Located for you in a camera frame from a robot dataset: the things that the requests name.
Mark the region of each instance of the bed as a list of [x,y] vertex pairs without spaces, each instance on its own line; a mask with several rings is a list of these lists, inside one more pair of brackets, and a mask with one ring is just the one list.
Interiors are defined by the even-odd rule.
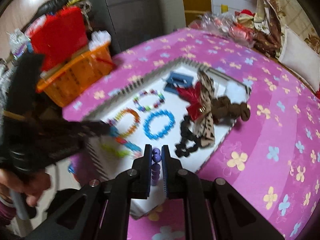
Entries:
[[[202,31],[182,29],[115,56],[118,68],[67,106],[64,118],[83,119],[122,87],[180,56],[252,88],[250,120],[231,130],[198,175],[225,178],[286,239],[297,238],[312,213],[318,216],[320,100],[265,56]],[[177,231],[184,231],[183,204],[166,201],[139,220],[130,218],[128,239],[175,239]]]

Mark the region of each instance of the plastic basket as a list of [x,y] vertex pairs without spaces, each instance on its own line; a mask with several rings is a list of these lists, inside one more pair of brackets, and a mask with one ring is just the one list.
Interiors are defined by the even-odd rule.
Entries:
[[112,71],[114,64],[109,45],[76,57],[47,80],[40,80],[37,92],[44,91],[58,106],[67,106],[90,85]]

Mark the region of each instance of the blue bead ring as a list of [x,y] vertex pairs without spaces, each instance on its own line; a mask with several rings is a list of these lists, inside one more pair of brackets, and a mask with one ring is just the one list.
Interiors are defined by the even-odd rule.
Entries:
[[[170,121],[167,125],[164,126],[164,128],[158,132],[158,134],[152,134],[150,132],[150,122],[157,116],[166,115],[169,117]],[[158,140],[159,138],[163,138],[165,135],[168,134],[168,132],[171,130],[171,128],[175,125],[176,121],[174,119],[173,114],[168,110],[160,110],[154,113],[151,113],[144,121],[143,130],[144,134],[150,139],[150,140]]]

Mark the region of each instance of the beige wall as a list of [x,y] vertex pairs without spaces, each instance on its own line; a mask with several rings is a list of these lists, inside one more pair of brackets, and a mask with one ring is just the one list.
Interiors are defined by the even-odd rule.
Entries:
[[0,57],[7,58],[10,53],[9,35],[16,28],[25,26],[39,6],[48,0],[14,0],[0,17]]

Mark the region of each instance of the pillow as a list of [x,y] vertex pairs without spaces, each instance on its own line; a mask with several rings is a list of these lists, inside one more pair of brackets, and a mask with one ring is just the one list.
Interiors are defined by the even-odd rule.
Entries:
[[320,57],[287,25],[279,62],[304,78],[314,91],[319,90]]

